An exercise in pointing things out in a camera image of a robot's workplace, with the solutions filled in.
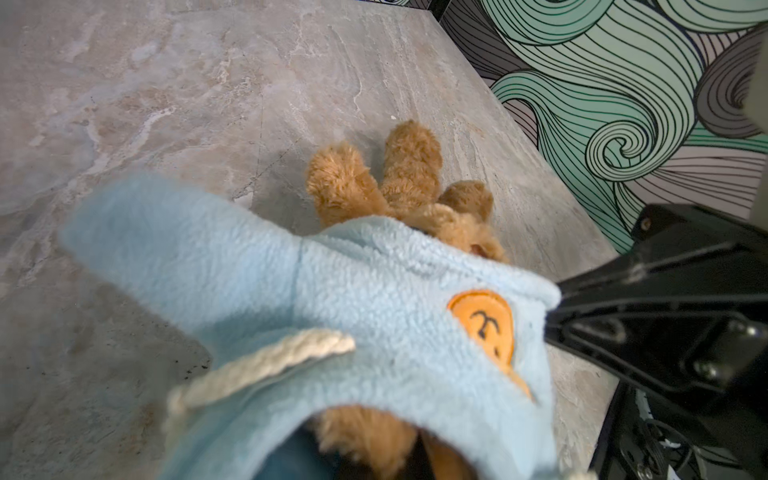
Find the light blue fleece hoodie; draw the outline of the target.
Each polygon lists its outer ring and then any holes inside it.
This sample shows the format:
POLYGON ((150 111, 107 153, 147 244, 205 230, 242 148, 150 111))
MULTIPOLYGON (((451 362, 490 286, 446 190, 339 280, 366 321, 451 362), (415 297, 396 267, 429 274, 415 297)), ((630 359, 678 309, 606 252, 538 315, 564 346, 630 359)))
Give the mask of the light blue fleece hoodie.
POLYGON ((565 479, 544 342, 558 287, 387 217, 301 237, 156 176, 94 192, 58 234, 85 268, 199 341, 212 369, 167 398, 163 479, 319 479, 298 430, 389 412, 482 479, 565 479))

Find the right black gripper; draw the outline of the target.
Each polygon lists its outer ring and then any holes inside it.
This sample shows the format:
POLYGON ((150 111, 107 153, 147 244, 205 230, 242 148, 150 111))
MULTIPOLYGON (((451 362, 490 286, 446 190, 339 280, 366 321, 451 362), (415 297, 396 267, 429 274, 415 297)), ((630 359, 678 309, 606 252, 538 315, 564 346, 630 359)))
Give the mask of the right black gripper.
POLYGON ((649 204, 634 246, 562 281, 546 341, 693 417, 767 475, 767 233, 686 204, 649 204))

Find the brown teddy bear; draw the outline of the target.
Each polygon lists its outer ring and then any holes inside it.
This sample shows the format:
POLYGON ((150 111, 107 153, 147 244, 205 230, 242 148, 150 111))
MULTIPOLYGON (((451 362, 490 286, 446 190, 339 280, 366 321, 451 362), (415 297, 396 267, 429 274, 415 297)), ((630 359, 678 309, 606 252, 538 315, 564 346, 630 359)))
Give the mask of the brown teddy bear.
MULTIPOLYGON (((341 142, 315 153, 306 189, 327 226, 366 216, 387 216, 449 246, 506 263, 509 256, 489 224, 494 198, 481 181, 440 185, 441 147, 433 133, 409 120, 389 134, 383 177, 375 180, 361 153, 341 142)), ((437 479, 474 479, 473 467, 434 434, 393 414, 352 405, 331 408, 309 422, 324 453, 338 453, 363 477, 408 479, 409 457, 422 445, 437 479)))

